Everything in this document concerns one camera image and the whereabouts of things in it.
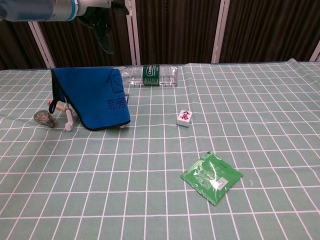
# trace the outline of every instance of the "plastic bottle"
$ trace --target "plastic bottle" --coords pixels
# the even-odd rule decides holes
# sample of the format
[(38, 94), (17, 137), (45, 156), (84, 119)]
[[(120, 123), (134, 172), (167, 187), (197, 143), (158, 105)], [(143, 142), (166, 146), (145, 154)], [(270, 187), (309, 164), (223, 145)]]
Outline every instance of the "plastic bottle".
[(121, 71), (122, 80), (135, 86), (178, 85), (178, 68), (173, 65), (138, 65), (128, 66)]

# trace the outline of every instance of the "blue cloth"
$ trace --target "blue cloth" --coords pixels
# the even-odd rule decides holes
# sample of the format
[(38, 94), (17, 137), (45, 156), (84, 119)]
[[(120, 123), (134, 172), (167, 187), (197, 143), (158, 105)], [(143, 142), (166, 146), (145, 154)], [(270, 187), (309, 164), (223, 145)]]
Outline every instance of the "blue cloth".
[(66, 67), (51, 70), (53, 101), (73, 107), (83, 126), (97, 131), (130, 122), (123, 81), (118, 69), (109, 67)]

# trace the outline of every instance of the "table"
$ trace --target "table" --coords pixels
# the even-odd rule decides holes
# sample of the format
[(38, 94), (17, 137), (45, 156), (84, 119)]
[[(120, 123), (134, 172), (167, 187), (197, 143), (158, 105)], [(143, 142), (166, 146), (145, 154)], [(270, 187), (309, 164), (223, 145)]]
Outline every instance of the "table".
[[(49, 70), (0, 72), (0, 239), (320, 239), (320, 62), (186, 64), (132, 87), (131, 123), (32, 119)], [(180, 110), (194, 116), (176, 125)], [(214, 151), (241, 173), (213, 206), (180, 174)]]

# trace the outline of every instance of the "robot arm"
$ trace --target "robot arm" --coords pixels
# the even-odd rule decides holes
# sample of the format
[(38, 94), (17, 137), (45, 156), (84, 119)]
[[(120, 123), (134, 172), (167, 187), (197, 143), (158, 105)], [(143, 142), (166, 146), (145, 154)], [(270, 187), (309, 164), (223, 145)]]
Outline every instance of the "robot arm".
[(113, 53), (106, 35), (110, 33), (110, 19), (106, 9), (128, 9), (114, 0), (0, 0), (0, 20), (10, 22), (68, 22), (78, 17), (93, 29), (101, 47)]

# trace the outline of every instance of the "green packet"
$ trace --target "green packet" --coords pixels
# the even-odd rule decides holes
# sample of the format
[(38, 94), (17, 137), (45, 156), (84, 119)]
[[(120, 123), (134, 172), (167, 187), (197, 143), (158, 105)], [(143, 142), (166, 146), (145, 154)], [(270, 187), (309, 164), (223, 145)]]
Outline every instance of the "green packet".
[(242, 176), (214, 153), (208, 152), (180, 177), (215, 206)]

